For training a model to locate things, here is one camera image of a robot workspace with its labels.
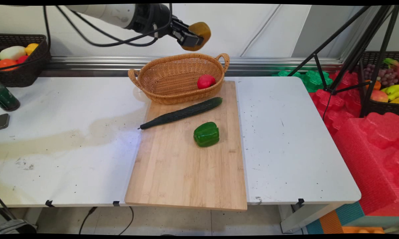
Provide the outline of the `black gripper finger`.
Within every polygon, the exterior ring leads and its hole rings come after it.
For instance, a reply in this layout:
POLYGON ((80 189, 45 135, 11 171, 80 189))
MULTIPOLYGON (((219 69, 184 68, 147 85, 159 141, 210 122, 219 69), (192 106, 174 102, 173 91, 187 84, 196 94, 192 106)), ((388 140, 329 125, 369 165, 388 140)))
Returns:
POLYGON ((178 19, 175 15, 172 15, 172 21, 171 21, 171 33, 173 32, 190 32, 193 33, 191 30, 189 30, 189 25, 183 23, 182 20, 178 19))
POLYGON ((198 36, 187 29, 175 31, 175 38, 177 39, 178 44, 184 47, 199 46, 204 41, 204 37, 198 36))

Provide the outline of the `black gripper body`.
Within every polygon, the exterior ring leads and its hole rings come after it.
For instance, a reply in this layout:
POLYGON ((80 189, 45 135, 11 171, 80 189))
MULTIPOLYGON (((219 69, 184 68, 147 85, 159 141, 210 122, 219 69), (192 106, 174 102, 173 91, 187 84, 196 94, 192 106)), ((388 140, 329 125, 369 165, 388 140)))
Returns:
MULTIPOLYGON (((135 4, 134 16, 132 18, 132 30, 147 34, 154 30, 154 25, 158 29, 168 24, 170 9, 164 4, 135 4)), ((158 37, 166 35, 173 36, 171 33, 171 23, 166 28, 157 32, 158 37)))

